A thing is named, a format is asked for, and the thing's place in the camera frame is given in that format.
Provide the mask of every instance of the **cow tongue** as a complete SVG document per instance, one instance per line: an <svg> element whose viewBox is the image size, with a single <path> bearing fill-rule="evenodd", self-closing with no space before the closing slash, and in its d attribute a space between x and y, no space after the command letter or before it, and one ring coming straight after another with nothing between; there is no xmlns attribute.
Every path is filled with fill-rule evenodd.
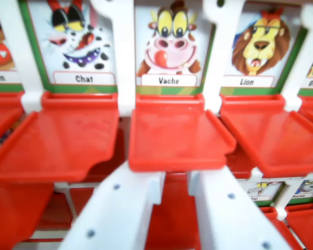
<svg viewBox="0 0 313 250"><path fill-rule="evenodd" d="M168 54L166 51L158 51L154 55L155 64L161 68L167 68Z"/></svg>

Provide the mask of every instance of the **cartoon cow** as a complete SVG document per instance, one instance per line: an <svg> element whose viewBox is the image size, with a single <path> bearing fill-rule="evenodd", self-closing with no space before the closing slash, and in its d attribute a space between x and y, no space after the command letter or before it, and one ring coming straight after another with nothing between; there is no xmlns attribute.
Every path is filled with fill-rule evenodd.
<svg viewBox="0 0 313 250"><path fill-rule="evenodd" d="M268 189L268 187L270 185L276 185L278 184L279 181L273 181L273 182L260 182L260 183L256 183L256 188L254 189L249 189L247 191L248 194L253 193L253 192L257 192L257 196L261 196L261 194Z"/></svg>
<svg viewBox="0 0 313 250"><path fill-rule="evenodd" d="M295 194L299 194L300 192L309 192L313 190L313 180L305 180L300 187L298 188L298 190L296 191Z"/></svg>
<svg viewBox="0 0 313 250"><path fill-rule="evenodd" d="M161 7L158 13L152 11L153 22L148 27L154 31L147 43L142 61L136 76L146 73L182 74L200 71L196 59L197 47L192 31L196 15L188 17L188 9L183 0L175 1L170 8Z"/></svg>
<svg viewBox="0 0 313 250"><path fill-rule="evenodd" d="M110 45L102 42L102 28L93 27L84 18L82 0L72 0L68 7L61 7L57 0L47 0L47 3L52 10L54 29L49 41L63 53L63 67L68 69L72 63L79 67L94 63L95 69L103 69L104 61L109 58L103 47Z"/></svg>

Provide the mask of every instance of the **lion mane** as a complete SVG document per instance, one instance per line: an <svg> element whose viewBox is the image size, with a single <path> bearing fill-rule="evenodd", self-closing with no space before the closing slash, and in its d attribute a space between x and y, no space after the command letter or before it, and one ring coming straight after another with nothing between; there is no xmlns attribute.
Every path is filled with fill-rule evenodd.
<svg viewBox="0 0 313 250"><path fill-rule="evenodd" d="M241 36L239 37L239 39L236 41L235 43L235 48L233 50L233 56L232 56L232 64L233 66L240 72L242 72L244 75L248 75L249 74L249 70L246 67L246 58L243 55L243 52L247 46L247 44L249 43L249 41L252 38L252 31L254 28L254 24L252 26L250 26L247 30L245 30ZM283 57L285 56L288 47L289 47L289 43L290 43L290 39L291 39L291 35L290 35L290 31L287 27L287 25L285 24L285 22L283 20L281 20L281 29L284 29L284 34L282 36L280 36L279 34L274 38L275 39L275 51L273 56L266 62L266 64L264 64L258 71L257 74L261 74L262 72L274 67L278 61L282 60ZM249 37L247 40L244 39L245 34L247 33L247 31L249 31Z"/></svg>

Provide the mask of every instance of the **yellow eye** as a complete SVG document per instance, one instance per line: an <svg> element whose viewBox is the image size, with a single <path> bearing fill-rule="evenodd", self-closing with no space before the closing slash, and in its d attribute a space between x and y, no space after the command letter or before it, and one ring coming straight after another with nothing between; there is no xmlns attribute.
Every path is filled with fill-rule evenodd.
<svg viewBox="0 0 313 250"><path fill-rule="evenodd" d="M67 24L67 26L69 26L74 31L81 31L81 30L83 30L83 26L82 26L81 21L69 22Z"/></svg>
<svg viewBox="0 0 313 250"><path fill-rule="evenodd" d="M181 38L184 33L186 33L188 28L188 17L183 12L180 11L176 14L174 18L174 35L178 38Z"/></svg>
<svg viewBox="0 0 313 250"><path fill-rule="evenodd" d="M57 25L54 27L56 31L58 32L64 32L65 31L65 26L64 25Z"/></svg>
<svg viewBox="0 0 313 250"><path fill-rule="evenodd" d="M169 11L164 10L160 13L159 19L158 19L158 32L163 37L169 36L172 29L172 15L169 13Z"/></svg>

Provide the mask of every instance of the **white plastic frame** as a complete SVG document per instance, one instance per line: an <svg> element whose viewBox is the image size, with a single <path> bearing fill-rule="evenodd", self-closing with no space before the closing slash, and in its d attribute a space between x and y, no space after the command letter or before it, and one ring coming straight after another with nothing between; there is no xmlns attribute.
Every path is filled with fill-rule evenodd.
<svg viewBox="0 0 313 250"><path fill-rule="evenodd" d="M188 173L188 189L195 197L203 250L291 249L228 166Z"/></svg>
<svg viewBox="0 0 313 250"><path fill-rule="evenodd" d="M118 110L130 117L136 107L136 53L134 0L91 0L93 8L112 21L115 43Z"/></svg>
<svg viewBox="0 0 313 250"><path fill-rule="evenodd" d="M40 111L44 88L17 0L0 0L0 24L25 90L22 106L26 113Z"/></svg>
<svg viewBox="0 0 313 250"><path fill-rule="evenodd" d="M124 162L94 190L59 249L144 249L164 180L165 173L134 173Z"/></svg>

